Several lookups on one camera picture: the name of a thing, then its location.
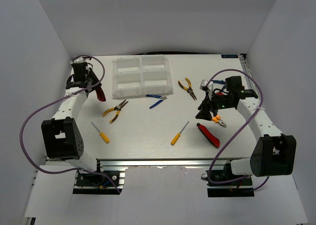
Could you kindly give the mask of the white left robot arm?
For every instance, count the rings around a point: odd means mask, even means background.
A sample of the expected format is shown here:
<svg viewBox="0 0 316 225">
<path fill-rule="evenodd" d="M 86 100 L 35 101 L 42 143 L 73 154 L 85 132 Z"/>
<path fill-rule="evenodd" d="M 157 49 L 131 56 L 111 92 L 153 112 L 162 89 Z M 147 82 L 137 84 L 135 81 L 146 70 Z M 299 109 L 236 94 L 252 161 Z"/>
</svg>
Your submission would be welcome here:
<svg viewBox="0 0 316 225">
<path fill-rule="evenodd" d="M 49 159 L 66 161 L 74 167 L 89 170 L 87 179 L 94 185 L 104 180 L 104 172 L 97 168 L 97 159 L 84 150 L 84 142 L 76 120 L 80 109 L 87 100 L 89 91 L 74 92 L 85 89 L 93 83 L 93 74 L 88 63 L 79 59 L 71 62 L 74 74 L 67 80 L 65 96 L 52 119 L 41 124 L 41 130 Z"/>
</svg>

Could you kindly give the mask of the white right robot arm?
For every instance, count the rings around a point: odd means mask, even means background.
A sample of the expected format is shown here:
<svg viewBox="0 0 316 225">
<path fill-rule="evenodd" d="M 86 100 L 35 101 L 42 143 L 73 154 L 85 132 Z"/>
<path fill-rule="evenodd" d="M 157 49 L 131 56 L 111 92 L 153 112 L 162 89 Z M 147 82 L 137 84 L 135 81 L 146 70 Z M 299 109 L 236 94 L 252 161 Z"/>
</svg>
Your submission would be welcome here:
<svg viewBox="0 0 316 225">
<path fill-rule="evenodd" d="M 224 170 L 223 180 L 236 184 L 241 176 L 283 176 L 292 174 L 296 139 L 278 129 L 260 105 L 254 90 L 242 85 L 241 76 L 225 79 L 226 93 L 216 94 L 213 84 L 202 80 L 200 89 L 206 96 L 198 107 L 196 119 L 210 121 L 221 109 L 236 109 L 248 122 L 257 141 L 249 158 L 234 159 Z"/>
</svg>

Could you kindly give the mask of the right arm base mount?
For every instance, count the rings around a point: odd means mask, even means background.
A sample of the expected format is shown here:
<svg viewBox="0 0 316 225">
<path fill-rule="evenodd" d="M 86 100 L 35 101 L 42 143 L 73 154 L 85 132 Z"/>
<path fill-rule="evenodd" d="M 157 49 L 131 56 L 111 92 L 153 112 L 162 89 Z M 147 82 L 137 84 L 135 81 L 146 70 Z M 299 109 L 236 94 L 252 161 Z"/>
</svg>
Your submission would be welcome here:
<svg viewBox="0 0 316 225">
<path fill-rule="evenodd" d="M 207 173 L 208 170 L 200 178 L 207 182 L 207 195 L 209 198 L 254 197 L 251 178 L 215 184 L 208 179 Z M 216 182 L 234 180 L 241 177 L 241 175 L 233 175 L 229 161 L 222 168 L 212 169 L 210 172 L 211 180 Z"/>
</svg>

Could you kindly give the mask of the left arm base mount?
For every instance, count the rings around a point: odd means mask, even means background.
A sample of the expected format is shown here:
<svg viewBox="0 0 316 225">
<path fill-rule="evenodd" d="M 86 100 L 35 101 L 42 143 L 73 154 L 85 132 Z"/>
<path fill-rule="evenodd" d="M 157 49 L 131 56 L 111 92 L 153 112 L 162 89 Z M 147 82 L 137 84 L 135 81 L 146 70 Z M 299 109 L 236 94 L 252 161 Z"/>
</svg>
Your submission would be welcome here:
<svg viewBox="0 0 316 225">
<path fill-rule="evenodd" d="M 77 172 L 73 194 L 81 195 L 119 195 L 122 191 L 127 167 L 105 167 L 103 173 L 116 185 L 113 186 L 107 177 Z"/>
</svg>

